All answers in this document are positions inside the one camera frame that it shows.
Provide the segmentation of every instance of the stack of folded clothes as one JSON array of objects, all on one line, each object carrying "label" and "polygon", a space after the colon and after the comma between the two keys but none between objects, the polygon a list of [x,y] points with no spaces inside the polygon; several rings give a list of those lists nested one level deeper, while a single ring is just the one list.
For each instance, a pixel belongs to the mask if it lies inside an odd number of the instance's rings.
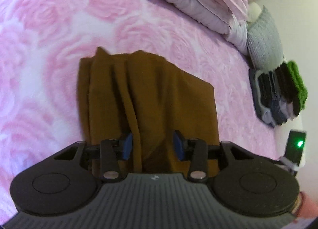
[{"label": "stack of folded clothes", "polygon": [[249,78],[256,115],[267,125],[282,125],[305,108],[308,91],[294,61],[268,73],[250,69]]}]

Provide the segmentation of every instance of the green cloth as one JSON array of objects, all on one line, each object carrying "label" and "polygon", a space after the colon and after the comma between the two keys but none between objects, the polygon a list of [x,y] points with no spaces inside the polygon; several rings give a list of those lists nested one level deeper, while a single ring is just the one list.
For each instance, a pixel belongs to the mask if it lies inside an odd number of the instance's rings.
[{"label": "green cloth", "polygon": [[303,110],[305,109],[305,102],[308,97],[308,90],[304,85],[302,77],[299,75],[297,64],[294,61],[289,61],[287,63],[287,67],[290,71],[290,75],[292,76],[295,86],[298,90],[297,96],[299,99],[300,110]]}]

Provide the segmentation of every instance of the white wall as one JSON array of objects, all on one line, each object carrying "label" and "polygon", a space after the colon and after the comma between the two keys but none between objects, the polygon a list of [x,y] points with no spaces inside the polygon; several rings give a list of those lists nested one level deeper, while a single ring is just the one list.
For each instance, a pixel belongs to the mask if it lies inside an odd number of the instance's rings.
[{"label": "white wall", "polygon": [[[301,190],[318,203],[318,0],[256,0],[275,19],[284,54],[295,60],[308,88],[306,108],[296,126],[307,131],[306,163],[298,173]],[[280,129],[287,133],[287,127]]]}]

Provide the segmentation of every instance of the black device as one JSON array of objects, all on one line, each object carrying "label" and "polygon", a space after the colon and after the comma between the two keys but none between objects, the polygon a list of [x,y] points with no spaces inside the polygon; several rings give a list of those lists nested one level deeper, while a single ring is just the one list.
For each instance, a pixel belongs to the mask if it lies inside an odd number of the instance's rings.
[{"label": "black device", "polygon": [[306,132],[291,130],[289,132],[285,154],[288,160],[299,166],[305,147]]},{"label": "black device", "polygon": [[[5,229],[279,229],[292,222],[299,193],[295,177],[279,161],[255,155],[232,142],[207,145],[174,132],[180,173],[121,175],[132,135],[97,146],[76,142],[18,174],[10,187],[18,214]],[[100,175],[88,172],[100,160]],[[208,159],[220,172],[208,177]]]}]

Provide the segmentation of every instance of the bed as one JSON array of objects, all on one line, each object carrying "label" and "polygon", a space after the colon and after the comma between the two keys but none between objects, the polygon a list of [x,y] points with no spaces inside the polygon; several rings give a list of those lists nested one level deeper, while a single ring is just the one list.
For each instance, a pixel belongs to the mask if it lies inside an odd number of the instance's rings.
[{"label": "bed", "polygon": [[82,140],[81,57],[145,50],[215,89],[220,140],[276,158],[273,129],[254,111],[241,53],[163,0],[0,0],[0,224],[16,212],[19,172]]}]

